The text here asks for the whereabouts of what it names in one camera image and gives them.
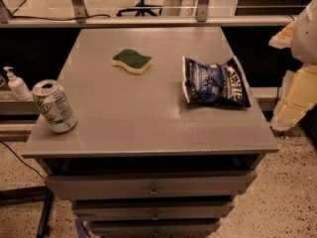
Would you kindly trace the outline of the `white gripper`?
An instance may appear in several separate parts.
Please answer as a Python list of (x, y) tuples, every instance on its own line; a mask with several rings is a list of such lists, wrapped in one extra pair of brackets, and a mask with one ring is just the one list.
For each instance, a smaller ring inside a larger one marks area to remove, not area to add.
[(287, 131), (317, 104), (317, 0), (312, 0), (296, 22), (285, 26), (268, 44), (277, 49), (291, 47), (292, 56), (306, 62), (297, 72), (286, 72), (273, 110), (271, 128)]

